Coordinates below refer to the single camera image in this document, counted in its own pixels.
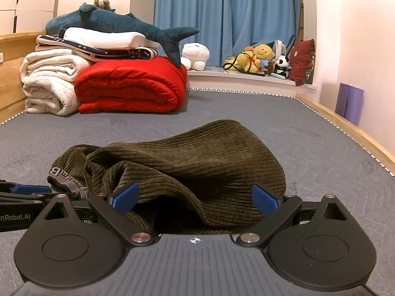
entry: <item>stuffed animal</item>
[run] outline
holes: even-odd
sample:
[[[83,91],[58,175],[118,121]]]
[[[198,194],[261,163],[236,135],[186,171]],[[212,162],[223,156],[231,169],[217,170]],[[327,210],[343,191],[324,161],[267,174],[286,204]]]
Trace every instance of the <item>stuffed animal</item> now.
[[[222,66],[225,70],[234,70],[241,69],[240,65],[238,64],[236,57],[230,57],[230,59],[226,59],[224,65]]]
[[[246,46],[246,47],[243,49],[243,52],[247,52],[247,51],[252,51],[252,53],[254,53],[254,47],[253,47],[253,46]]]
[[[273,50],[267,44],[260,44],[253,51],[248,49],[246,52],[240,53],[237,56],[237,61],[244,71],[270,74],[274,70],[274,62],[272,61],[274,56]]]
[[[148,40],[159,43],[169,60],[181,68],[180,41],[199,33],[194,27],[159,29],[137,19],[132,13],[120,15],[114,9],[103,10],[92,4],[83,4],[78,10],[51,19],[45,26],[49,35],[63,39],[70,27],[78,27],[104,33],[138,32]]]
[[[186,43],[182,49],[181,63],[187,70],[203,71],[209,57],[210,51],[206,46],[200,43]]]
[[[285,55],[280,55],[280,57],[276,60],[275,71],[271,73],[271,76],[280,79],[286,79],[288,78],[290,69],[291,66],[288,57]]]
[[[108,11],[111,10],[110,1],[108,0],[103,0],[103,1],[95,0],[94,5],[103,10],[108,10]]]

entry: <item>decorative pillow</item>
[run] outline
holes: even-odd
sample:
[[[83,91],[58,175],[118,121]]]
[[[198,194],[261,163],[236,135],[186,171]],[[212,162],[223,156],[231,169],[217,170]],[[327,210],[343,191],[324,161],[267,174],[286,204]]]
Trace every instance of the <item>decorative pillow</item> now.
[[[64,33],[63,39],[74,41],[84,46],[105,50],[129,50],[139,46],[159,47],[159,43],[147,40],[139,32],[104,33],[71,27]]]
[[[314,67],[316,47],[314,40],[297,41],[290,51],[290,74],[288,78],[296,86],[305,84]]]

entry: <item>yellow teddy bear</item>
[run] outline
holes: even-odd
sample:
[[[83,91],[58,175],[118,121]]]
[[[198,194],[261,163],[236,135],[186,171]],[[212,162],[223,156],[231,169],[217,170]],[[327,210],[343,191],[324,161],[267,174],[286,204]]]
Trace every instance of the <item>yellow teddy bear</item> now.
[[[261,60],[271,60],[275,53],[267,44],[260,44],[253,51],[248,50],[237,56],[238,64],[244,71],[257,73],[261,69]]]
[[[243,52],[246,53],[247,51],[251,51],[252,53],[248,53],[251,56],[254,56],[254,47],[252,46],[246,46],[243,49]],[[225,63],[229,63],[229,65],[223,65],[222,67],[226,70],[241,70],[241,66],[238,64],[237,60],[235,61],[236,57],[231,57],[230,59],[226,59]]]

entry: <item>shark tail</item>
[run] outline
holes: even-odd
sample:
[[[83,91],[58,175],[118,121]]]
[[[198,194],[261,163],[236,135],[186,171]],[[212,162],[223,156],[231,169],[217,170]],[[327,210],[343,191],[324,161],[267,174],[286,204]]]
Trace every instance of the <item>shark tail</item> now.
[[[199,30],[194,27],[177,27],[160,31],[159,43],[177,68],[181,68],[180,41],[198,33]]]

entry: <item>crosshair logo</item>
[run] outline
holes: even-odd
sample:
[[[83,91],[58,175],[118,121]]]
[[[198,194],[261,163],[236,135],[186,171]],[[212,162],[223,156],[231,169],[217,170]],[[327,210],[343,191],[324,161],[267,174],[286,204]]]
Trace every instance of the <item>crosshair logo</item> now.
[[[188,241],[190,241],[192,244],[196,245],[197,243],[200,243],[203,240],[201,240],[200,238],[197,238],[197,237],[193,237],[193,238],[189,239]]]

